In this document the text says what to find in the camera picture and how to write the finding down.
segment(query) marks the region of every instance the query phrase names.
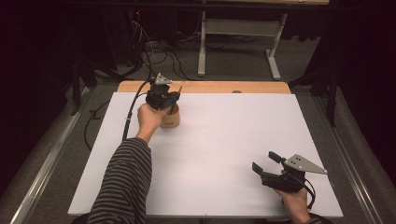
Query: human hand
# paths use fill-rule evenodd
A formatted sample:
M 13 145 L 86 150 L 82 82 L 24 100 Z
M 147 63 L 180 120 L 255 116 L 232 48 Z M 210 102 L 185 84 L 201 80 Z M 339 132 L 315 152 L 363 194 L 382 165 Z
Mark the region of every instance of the human hand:
M 306 207 L 306 189 L 302 188 L 296 193 L 287 193 L 279 189 L 274 189 L 274 191 L 282 197 L 283 204 L 285 204 L 290 219 L 294 224 L 307 223 L 311 219 Z
M 163 116 L 168 113 L 169 107 L 163 110 L 155 110 L 148 104 L 142 104 L 137 109 L 137 118 L 139 121 L 139 132 L 136 137 L 149 143 L 151 136 L 160 127 Z

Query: wrist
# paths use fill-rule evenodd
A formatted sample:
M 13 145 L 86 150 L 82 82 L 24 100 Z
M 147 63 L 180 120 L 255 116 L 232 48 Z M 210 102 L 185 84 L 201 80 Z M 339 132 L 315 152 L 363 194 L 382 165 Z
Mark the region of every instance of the wrist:
M 154 135 L 157 128 L 154 127 L 140 127 L 139 132 L 137 133 L 136 137 L 143 139 L 147 144 L 151 139 L 152 135 Z
M 303 214 L 298 217 L 293 217 L 292 219 L 293 224 L 306 224 L 311 220 L 309 214 Z

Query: white table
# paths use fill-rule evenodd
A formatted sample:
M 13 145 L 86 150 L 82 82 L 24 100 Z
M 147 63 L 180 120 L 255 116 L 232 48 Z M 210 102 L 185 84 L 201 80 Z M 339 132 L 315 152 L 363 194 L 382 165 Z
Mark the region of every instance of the white table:
M 134 98 L 116 92 L 79 182 L 70 215 L 90 211 L 106 165 L 122 138 Z M 129 136 L 137 132 L 136 102 Z M 183 93 L 178 102 L 180 125 L 159 129 L 152 137 L 153 175 L 147 214 L 153 217 L 285 217 L 280 198 L 251 170 L 255 161 L 279 174 L 282 157 L 301 154 L 322 166 L 297 100 L 276 93 Z M 315 187 L 312 212 L 341 217 L 340 206 L 326 175 L 306 174 Z

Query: wooden table edge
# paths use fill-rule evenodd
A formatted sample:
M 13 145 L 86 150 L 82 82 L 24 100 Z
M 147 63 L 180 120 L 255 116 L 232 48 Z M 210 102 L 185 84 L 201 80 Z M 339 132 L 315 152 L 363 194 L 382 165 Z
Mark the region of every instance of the wooden table edge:
M 143 81 L 122 81 L 117 92 L 136 92 Z M 183 85 L 181 92 L 189 93 L 226 93 L 240 91 L 242 93 L 286 93 L 291 94 L 289 86 L 279 81 L 173 81 L 169 84 L 169 91 L 178 91 Z M 146 84 L 142 92 L 149 90 Z

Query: striped sleeve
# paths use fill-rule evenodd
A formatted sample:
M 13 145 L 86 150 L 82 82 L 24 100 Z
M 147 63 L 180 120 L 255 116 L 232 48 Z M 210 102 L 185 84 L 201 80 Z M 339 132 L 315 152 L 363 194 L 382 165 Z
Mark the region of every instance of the striped sleeve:
M 124 140 L 111 158 L 88 223 L 146 223 L 151 151 L 140 138 Z

